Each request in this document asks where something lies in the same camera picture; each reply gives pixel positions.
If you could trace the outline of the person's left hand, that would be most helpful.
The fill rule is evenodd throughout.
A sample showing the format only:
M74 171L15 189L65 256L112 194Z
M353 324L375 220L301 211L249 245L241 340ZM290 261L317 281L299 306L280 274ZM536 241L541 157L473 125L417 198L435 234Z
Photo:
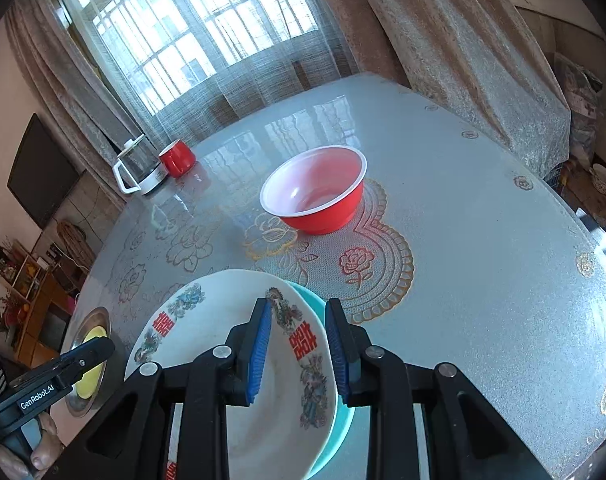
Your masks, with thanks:
M0 471L7 479L41 479L48 469L53 466L64 450L64 445L58 437L55 421L47 412L38 415L41 427L41 440L31 453L30 462L33 472L23 460L8 448L0 445Z

